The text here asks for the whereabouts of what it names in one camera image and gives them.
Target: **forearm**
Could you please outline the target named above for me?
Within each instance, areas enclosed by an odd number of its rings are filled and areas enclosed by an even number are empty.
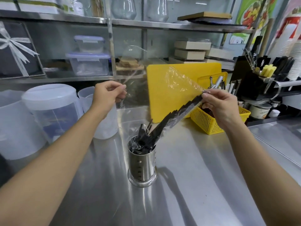
[[[0,189],[0,225],[50,223],[103,117],[88,111]]]
[[[242,122],[234,124],[226,133],[265,223],[301,224],[301,187],[298,183],[268,155]]]

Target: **blue lid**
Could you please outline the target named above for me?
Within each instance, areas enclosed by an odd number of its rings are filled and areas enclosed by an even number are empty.
[[[75,58],[75,59],[109,59],[110,56],[105,53],[85,53],[85,52],[71,52],[66,53],[66,58]]]
[[[76,35],[75,40],[90,40],[90,41],[104,41],[103,37],[100,36],[90,36],[90,35]]]

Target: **yellow plastic basket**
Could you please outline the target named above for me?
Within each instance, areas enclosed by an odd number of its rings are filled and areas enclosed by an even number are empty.
[[[239,114],[243,122],[245,122],[251,112],[239,107]],[[215,118],[211,117],[198,107],[192,111],[190,118],[208,135],[224,132],[224,130],[217,125]]]

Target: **glass pitcher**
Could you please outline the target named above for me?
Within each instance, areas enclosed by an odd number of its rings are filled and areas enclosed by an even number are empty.
[[[117,19],[134,20],[137,15],[134,0],[112,0],[111,8]]]
[[[148,0],[147,16],[156,22],[167,22],[168,4],[167,0]]]

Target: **ribbon bow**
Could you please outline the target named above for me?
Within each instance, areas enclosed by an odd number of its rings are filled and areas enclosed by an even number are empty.
[[[29,49],[28,47],[26,47],[18,42],[31,43],[30,39],[29,38],[18,38],[18,37],[11,38],[9,33],[7,32],[7,30],[5,29],[2,21],[0,21],[0,34],[4,37],[4,38],[0,38],[0,42],[3,42],[3,44],[0,45],[0,50],[5,49],[7,46],[9,46],[21,73],[23,74],[23,76],[29,76],[29,74],[27,73],[27,71],[24,67],[24,64],[22,63],[22,61],[24,63],[27,63],[27,62],[29,62],[29,60],[25,57],[25,55],[23,55],[23,53],[19,49],[27,52],[28,54],[30,54],[32,56],[38,55],[38,53],[36,53],[35,51]]]

